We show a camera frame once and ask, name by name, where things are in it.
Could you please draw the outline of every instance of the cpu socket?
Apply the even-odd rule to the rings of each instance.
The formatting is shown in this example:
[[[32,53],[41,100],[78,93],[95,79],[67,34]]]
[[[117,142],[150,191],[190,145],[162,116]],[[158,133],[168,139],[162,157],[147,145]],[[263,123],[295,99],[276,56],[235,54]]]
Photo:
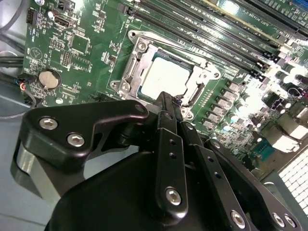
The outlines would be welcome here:
[[[191,108],[210,80],[221,76],[204,57],[152,32],[131,30],[135,44],[121,80],[110,86],[122,99],[153,103],[165,91],[181,100],[185,119],[193,119]]]

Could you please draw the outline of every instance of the motherboard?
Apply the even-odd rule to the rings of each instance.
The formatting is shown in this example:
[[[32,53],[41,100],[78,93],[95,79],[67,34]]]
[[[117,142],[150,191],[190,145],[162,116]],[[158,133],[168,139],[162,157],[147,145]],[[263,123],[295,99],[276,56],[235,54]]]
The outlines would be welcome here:
[[[27,12],[24,72],[44,106],[166,91],[183,119],[239,159],[307,136],[308,3],[45,0]]]

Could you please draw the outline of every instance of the screw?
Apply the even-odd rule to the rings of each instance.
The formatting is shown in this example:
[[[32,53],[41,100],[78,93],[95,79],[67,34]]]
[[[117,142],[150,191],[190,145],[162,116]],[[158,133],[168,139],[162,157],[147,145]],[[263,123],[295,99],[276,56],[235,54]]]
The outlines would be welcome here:
[[[181,204],[181,196],[175,189],[167,189],[166,197],[167,197],[167,200],[173,205]]]
[[[216,147],[216,148],[220,148],[220,145],[219,145],[219,143],[217,143],[216,141],[212,141],[212,144]]]
[[[79,134],[70,134],[67,137],[67,142],[74,147],[81,147],[85,144],[85,140]]]
[[[189,130],[193,130],[193,126],[190,123],[187,123],[186,127],[188,127]]]
[[[284,221],[276,214],[276,213],[273,213],[273,216],[276,220],[276,223],[280,226],[280,227],[284,227],[285,224],[284,224]]]
[[[45,0],[34,0],[34,1],[39,6],[43,6],[45,4]]]
[[[58,127],[57,121],[51,118],[43,118],[39,121],[39,125],[46,130],[54,130]]]
[[[146,44],[144,43],[144,42],[140,42],[140,43],[138,43],[138,49],[140,50],[140,51],[145,51],[146,50]]]
[[[284,218],[287,220],[287,222],[293,227],[296,227],[295,222],[288,216],[288,215],[284,215]]]
[[[236,211],[231,211],[231,217],[232,220],[234,221],[234,223],[240,228],[240,229],[244,229],[245,228],[245,221],[242,218],[242,216],[236,212]]]

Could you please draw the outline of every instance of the black metal bracket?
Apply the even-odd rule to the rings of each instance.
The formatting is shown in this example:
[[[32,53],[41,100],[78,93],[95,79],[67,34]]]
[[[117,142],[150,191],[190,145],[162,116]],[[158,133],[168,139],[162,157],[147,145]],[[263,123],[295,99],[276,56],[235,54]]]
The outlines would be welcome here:
[[[101,153],[129,145],[140,149],[85,180],[84,164],[100,155],[92,155],[99,141]],[[215,140],[203,144],[193,125],[182,121],[178,101],[165,92],[147,106],[117,101],[30,111],[22,122],[12,174],[43,199],[60,200],[49,231],[105,225],[137,231],[167,226],[301,230],[228,149]],[[26,186],[29,177],[32,184]]]

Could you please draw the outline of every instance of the capacitor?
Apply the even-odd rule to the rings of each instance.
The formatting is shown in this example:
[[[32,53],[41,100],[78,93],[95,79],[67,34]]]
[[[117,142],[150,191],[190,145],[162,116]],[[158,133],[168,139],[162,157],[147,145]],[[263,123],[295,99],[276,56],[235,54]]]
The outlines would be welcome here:
[[[211,138],[211,139],[215,139],[215,140],[217,140],[217,136],[216,136],[216,134],[215,134],[215,133],[210,134],[210,138]]]
[[[288,102],[287,100],[284,100],[281,102],[282,106],[284,106],[286,109],[290,108],[292,104]]]
[[[296,75],[296,78],[300,83],[308,85],[308,77]]]
[[[279,112],[280,114],[283,114],[285,113],[285,108],[282,105],[278,105],[276,111]]]
[[[228,117],[230,118],[230,121],[232,122],[232,123],[235,123],[235,122],[237,122],[238,120],[239,120],[239,117],[236,115],[236,113],[234,113],[234,112],[231,112],[229,115],[228,115]]]
[[[43,85],[44,89],[54,89],[61,85],[61,76],[58,72],[47,69],[42,71],[38,76],[39,82]]]
[[[283,68],[283,70],[285,70],[286,72],[290,73],[291,70],[294,68],[294,66],[292,66],[291,64],[285,64],[282,68]]]
[[[261,123],[260,123],[260,121],[259,121],[257,118],[255,118],[255,117],[251,118],[251,122],[252,122],[257,128],[261,127]]]
[[[263,140],[262,136],[260,136],[259,133],[257,133],[256,131],[253,131],[252,135],[255,138],[255,141],[257,141],[257,142],[261,142]]]
[[[245,110],[245,106],[241,103],[238,103],[235,107],[239,112],[243,112]]]
[[[223,122],[223,123],[221,124],[221,128],[222,128],[224,131],[230,131],[230,130],[231,130],[231,127],[230,127],[229,124],[226,123],[226,122]]]
[[[277,72],[276,77],[278,77],[283,83],[291,83],[294,80],[293,76],[287,75],[284,72]]]
[[[245,101],[245,103],[250,103],[251,100],[252,100],[251,96],[248,95],[248,94],[244,94],[244,95],[242,96],[242,99]]]

